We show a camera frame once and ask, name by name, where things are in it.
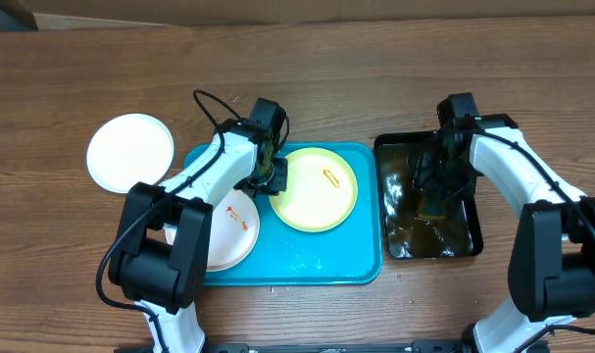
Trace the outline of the green yellow sponge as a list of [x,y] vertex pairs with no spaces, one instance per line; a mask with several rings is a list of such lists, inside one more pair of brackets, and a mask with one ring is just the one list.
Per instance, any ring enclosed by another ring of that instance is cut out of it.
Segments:
[[425,220],[442,220],[446,218],[446,197],[443,194],[423,191],[418,207],[418,216]]

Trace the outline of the yellow-green plate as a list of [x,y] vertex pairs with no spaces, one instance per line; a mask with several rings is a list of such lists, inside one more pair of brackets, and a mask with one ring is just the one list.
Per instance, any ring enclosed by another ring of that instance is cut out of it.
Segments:
[[286,189],[270,198],[283,222],[301,231],[321,232],[349,217],[358,199],[358,182],[345,159],[328,149],[307,147],[289,153],[286,160]]

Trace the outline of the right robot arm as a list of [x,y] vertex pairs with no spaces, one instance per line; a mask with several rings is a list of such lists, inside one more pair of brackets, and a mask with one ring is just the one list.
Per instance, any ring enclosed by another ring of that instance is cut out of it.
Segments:
[[508,298],[463,333],[464,352],[545,352],[558,330],[595,335],[574,321],[595,314],[595,197],[559,177],[506,114],[481,115],[470,93],[437,106],[439,130],[409,164],[418,213],[439,219],[452,198],[486,177],[519,220]]

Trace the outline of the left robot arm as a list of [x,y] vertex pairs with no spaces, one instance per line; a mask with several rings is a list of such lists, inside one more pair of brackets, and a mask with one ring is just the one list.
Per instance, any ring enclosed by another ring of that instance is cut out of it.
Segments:
[[100,299],[145,316],[156,352],[200,352],[205,334],[194,301],[207,272],[213,213],[231,189],[246,196],[285,190],[278,157],[285,117],[228,120],[205,154],[164,185],[143,182],[127,194],[116,240],[97,270]]

